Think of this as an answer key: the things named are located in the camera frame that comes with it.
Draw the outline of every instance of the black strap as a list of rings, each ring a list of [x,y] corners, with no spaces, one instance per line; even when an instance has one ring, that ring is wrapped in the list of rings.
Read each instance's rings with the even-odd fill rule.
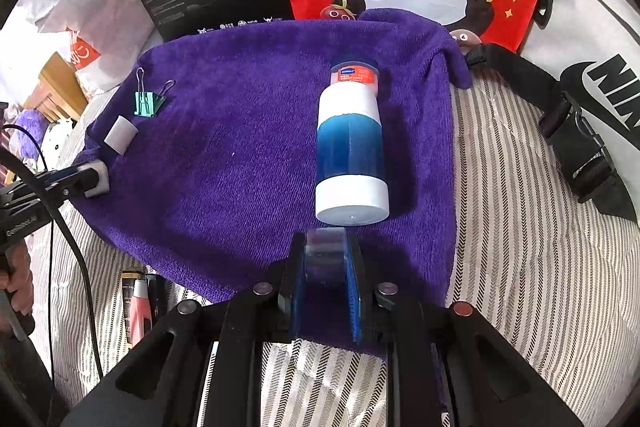
[[[497,71],[515,94],[542,110],[540,132],[580,203],[593,200],[601,214],[637,221],[633,201],[602,138],[554,77],[498,44],[476,46],[466,63]]]

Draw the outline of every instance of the nike logo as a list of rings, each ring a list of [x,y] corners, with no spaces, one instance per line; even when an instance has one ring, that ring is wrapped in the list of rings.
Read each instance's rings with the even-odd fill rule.
[[[640,120],[640,97],[627,99],[626,102],[620,100],[625,91],[630,94],[633,94],[633,90],[640,92],[640,81],[636,80],[629,84],[635,78],[635,74],[631,70],[623,72],[626,63],[619,55],[587,73],[595,82],[602,79],[598,84],[600,90],[609,102],[614,105],[620,117],[628,116],[626,124],[622,123],[615,115],[603,107],[598,100],[593,98],[584,87],[582,77],[586,69],[593,64],[595,62],[582,62],[566,68],[560,76],[562,89],[574,97],[580,107],[602,120],[636,149],[640,150],[640,127],[635,127],[635,124]]]

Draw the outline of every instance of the binder clip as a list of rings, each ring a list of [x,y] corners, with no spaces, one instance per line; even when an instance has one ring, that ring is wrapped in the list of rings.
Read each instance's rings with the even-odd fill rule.
[[[145,90],[145,70],[138,68],[136,70],[136,78],[138,80],[138,89],[136,90],[136,116],[144,116],[153,118],[158,114],[160,107],[166,100],[166,93],[174,87],[175,80],[168,80],[164,83],[164,87],[159,94],[153,91]]]

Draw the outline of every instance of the bottle label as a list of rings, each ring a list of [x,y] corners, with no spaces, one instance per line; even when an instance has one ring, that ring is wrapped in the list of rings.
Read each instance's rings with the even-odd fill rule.
[[[318,128],[316,184],[345,174],[385,179],[382,127],[363,114],[332,116]]]
[[[348,66],[338,70],[337,82],[359,82],[361,84],[373,84],[376,81],[376,73],[364,66]]]

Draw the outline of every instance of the white plastic bag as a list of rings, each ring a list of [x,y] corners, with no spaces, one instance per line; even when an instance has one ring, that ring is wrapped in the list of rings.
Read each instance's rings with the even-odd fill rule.
[[[140,0],[57,0],[40,31],[69,31],[65,58],[82,88],[95,93],[124,80],[153,28]]]

